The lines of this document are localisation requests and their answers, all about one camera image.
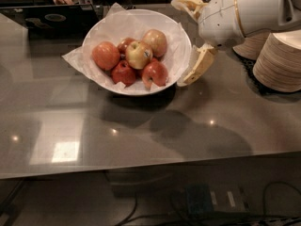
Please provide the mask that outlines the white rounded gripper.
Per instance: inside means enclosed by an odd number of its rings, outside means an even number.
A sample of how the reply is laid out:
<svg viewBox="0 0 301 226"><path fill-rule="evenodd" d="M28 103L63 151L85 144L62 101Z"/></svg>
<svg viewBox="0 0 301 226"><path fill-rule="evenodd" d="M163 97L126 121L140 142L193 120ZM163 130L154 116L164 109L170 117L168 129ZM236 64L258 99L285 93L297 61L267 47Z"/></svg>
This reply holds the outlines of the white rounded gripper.
<svg viewBox="0 0 301 226"><path fill-rule="evenodd" d="M198 33L206 42L192 46L189 64L177 81L179 87L196 82L214 63L217 49L227 50L245 40L239 25L237 0L172 0L171 6L198 21Z"/></svg>

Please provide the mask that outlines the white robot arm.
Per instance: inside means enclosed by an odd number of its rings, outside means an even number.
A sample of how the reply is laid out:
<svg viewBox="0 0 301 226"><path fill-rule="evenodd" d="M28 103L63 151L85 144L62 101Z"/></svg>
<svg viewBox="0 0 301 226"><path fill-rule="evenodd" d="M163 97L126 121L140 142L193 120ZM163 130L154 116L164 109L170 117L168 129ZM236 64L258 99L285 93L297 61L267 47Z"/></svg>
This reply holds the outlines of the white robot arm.
<svg viewBox="0 0 301 226"><path fill-rule="evenodd" d="M261 32L294 31L300 28L297 0L172 0L198 24L201 47L192 48L189 65L178 81L187 86L197 81L214 63L219 50L239 45Z"/></svg>

